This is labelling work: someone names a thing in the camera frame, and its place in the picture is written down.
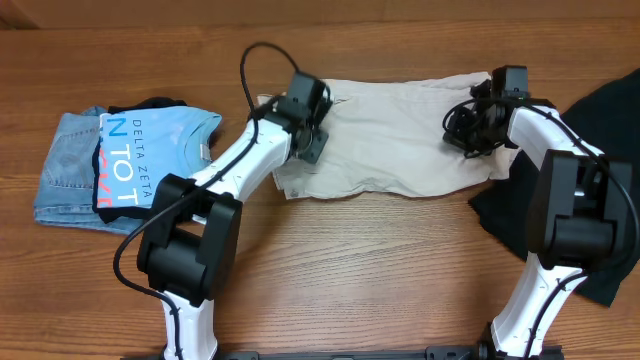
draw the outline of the black fabric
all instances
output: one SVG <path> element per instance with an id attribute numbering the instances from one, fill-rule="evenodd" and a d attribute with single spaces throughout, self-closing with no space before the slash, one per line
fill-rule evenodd
<path id="1" fill-rule="evenodd" d="M 640 69 L 613 81 L 574 104 L 562 120 L 586 142 L 608 156 L 633 163 L 631 197 L 640 206 Z M 538 170 L 524 154 L 516 157 L 508 180 L 478 194 L 469 204 L 480 215 L 480 224 L 513 253 L 525 259 L 525 218 Z M 631 217 L 627 221 L 625 245 L 634 241 Z M 625 266 L 592 274 L 577 290 L 597 303 L 611 306 L 620 282 L 631 272 L 638 257 Z"/>
<path id="2" fill-rule="evenodd" d="M 123 111 L 129 110 L 143 110 L 143 109 L 161 109 L 171 106 L 188 106 L 183 100 L 174 100 L 168 97 L 152 97 L 141 103 L 133 106 L 109 106 L 107 112 L 109 114 L 117 114 Z M 133 219 L 146 219 L 149 215 L 150 209 L 145 209 L 137 206 L 127 206 L 120 208 L 98 208 L 98 180 L 100 177 L 98 156 L 100 155 L 100 142 L 96 145 L 93 151 L 93 157 L 91 159 L 91 165 L 94 172 L 93 183 L 93 211 L 100 216 L 100 219 L 108 224 L 120 216 L 125 216 Z"/>

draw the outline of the blue denim fabric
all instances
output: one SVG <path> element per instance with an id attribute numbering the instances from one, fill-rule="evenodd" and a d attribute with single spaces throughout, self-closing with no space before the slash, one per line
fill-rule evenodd
<path id="1" fill-rule="evenodd" d="M 129 234 L 142 220 L 121 217 L 105 224 L 93 212 L 94 172 L 91 157 L 100 135 L 94 106 L 81 115 L 64 114 L 51 143 L 33 204 L 35 221 L 42 225 Z"/>

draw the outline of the white towel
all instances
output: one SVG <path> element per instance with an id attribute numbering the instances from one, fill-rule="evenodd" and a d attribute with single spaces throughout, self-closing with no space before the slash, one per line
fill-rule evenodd
<path id="1" fill-rule="evenodd" d="M 442 140 L 447 111 L 489 78 L 482 72 L 389 84 L 325 80 L 335 102 L 320 126 L 329 133 L 324 151 L 315 165 L 292 159 L 275 170 L 276 186 L 287 199 L 363 191 L 424 197 L 508 178 L 517 150 L 465 159 Z"/>

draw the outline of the folded clothes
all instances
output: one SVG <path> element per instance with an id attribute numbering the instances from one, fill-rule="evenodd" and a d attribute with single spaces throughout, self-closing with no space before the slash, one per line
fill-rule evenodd
<path id="1" fill-rule="evenodd" d="M 211 163 L 207 142 L 220 119 L 188 106 L 102 114 L 96 207 L 150 208 L 167 174 L 186 178 Z"/>
<path id="2" fill-rule="evenodd" d="M 34 202 L 34 219 L 43 225 L 128 234 L 142 221 L 120 218 L 105 224 L 93 211 L 93 149 L 98 144 L 101 107 L 81 115 L 64 114 L 44 163 Z"/>
<path id="3" fill-rule="evenodd" d="M 389 84 L 326 80 L 335 101 L 322 123 L 329 133 L 324 151 L 315 165 L 294 159 L 275 170 L 276 185 L 288 199 L 363 191 L 423 197 L 507 178 L 516 150 L 465 159 L 442 141 L 444 115 L 489 78 L 482 72 Z"/>
<path id="4" fill-rule="evenodd" d="M 607 156 L 631 161 L 634 169 L 631 198 L 640 206 L 640 69 L 596 90 L 562 115 L 563 121 L 589 144 Z M 526 216 L 538 179 L 538 169 L 521 153 L 511 167 L 511 177 L 497 181 L 469 203 L 480 215 L 480 224 L 520 258 L 527 256 Z M 627 221 L 625 245 L 628 253 L 634 242 L 633 221 Z M 578 294 L 611 306 L 620 282 L 633 270 L 633 259 L 616 269 L 591 274 Z"/>

